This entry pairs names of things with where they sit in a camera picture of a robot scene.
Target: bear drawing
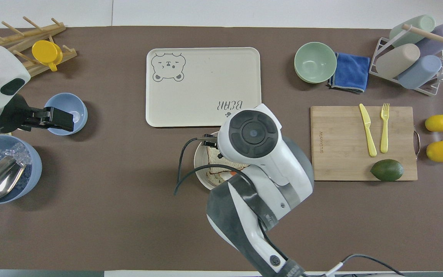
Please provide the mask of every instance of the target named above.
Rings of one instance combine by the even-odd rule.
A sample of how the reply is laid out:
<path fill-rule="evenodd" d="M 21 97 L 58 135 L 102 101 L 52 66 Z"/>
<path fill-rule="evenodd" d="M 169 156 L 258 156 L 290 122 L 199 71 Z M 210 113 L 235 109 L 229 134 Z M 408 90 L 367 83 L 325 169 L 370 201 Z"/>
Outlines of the bear drawing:
<path fill-rule="evenodd" d="M 184 65 L 186 65 L 186 58 L 182 54 L 177 56 L 173 53 L 165 53 L 161 56 L 155 54 L 152 58 L 153 80 L 160 82 L 163 79 L 174 79 L 180 82 L 184 79 L 182 72 Z"/>

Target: yellow mug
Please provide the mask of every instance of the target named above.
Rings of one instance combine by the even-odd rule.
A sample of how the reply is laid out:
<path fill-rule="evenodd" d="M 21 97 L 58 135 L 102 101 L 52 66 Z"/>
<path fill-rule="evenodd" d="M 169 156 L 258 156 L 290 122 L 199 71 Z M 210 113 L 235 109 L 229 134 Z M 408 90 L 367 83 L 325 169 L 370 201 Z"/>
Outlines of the yellow mug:
<path fill-rule="evenodd" d="M 63 61 L 63 51 L 61 48 L 55 43 L 47 40 L 39 40 L 38 42 L 35 42 L 32 46 L 32 55 L 42 65 L 51 68 L 52 71 L 57 71 L 58 68 L 56 65 Z"/>

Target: bread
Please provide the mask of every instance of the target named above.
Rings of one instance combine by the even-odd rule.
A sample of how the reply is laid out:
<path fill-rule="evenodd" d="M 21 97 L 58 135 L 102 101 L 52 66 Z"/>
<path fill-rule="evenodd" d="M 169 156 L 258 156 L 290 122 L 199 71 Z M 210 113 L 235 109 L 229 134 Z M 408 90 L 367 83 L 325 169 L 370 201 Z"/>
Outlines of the bread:
<path fill-rule="evenodd" d="M 210 165 L 212 164 L 228 165 L 238 170 L 243 170 L 244 168 L 248 167 L 248 165 L 234 163 L 232 161 L 225 159 L 224 157 L 222 157 L 221 159 L 218 158 L 218 154 L 220 154 L 220 151 L 218 149 L 215 149 L 214 147 L 206 147 L 206 149 L 208 152 L 208 164 Z M 231 170 L 229 169 L 210 168 L 209 172 L 206 172 L 206 177 L 208 177 L 208 180 L 212 184 L 217 186 L 232 176 L 230 172 Z"/>

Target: blue towel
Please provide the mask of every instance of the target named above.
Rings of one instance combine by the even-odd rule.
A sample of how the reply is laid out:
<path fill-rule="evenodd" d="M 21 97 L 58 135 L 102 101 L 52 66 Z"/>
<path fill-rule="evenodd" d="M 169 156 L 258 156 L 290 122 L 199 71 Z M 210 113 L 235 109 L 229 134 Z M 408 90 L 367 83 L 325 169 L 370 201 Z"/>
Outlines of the blue towel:
<path fill-rule="evenodd" d="M 328 82 L 331 88 L 363 93 L 367 87 L 370 58 L 337 52 L 336 58 L 336 71 Z"/>

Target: green avocado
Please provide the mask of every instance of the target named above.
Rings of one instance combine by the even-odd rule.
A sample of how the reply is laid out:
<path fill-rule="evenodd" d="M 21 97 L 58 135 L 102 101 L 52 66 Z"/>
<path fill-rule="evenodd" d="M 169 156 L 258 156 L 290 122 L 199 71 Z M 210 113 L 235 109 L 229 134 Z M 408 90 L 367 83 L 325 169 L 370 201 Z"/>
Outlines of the green avocado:
<path fill-rule="evenodd" d="M 370 172 L 381 181 L 392 182 L 403 176 L 404 169 L 400 162 L 386 159 L 376 162 Z"/>

